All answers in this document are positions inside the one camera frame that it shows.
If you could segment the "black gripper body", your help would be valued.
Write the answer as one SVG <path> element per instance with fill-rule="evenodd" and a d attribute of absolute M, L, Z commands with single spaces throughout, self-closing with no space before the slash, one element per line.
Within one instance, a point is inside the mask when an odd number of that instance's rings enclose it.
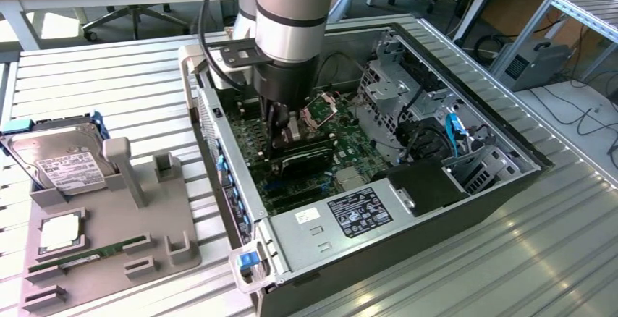
<path fill-rule="evenodd" d="M 253 67 L 253 88 L 267 100 L 304 106 L 316 79 L 319 57 L 299 63 L 273 61 Z"/>

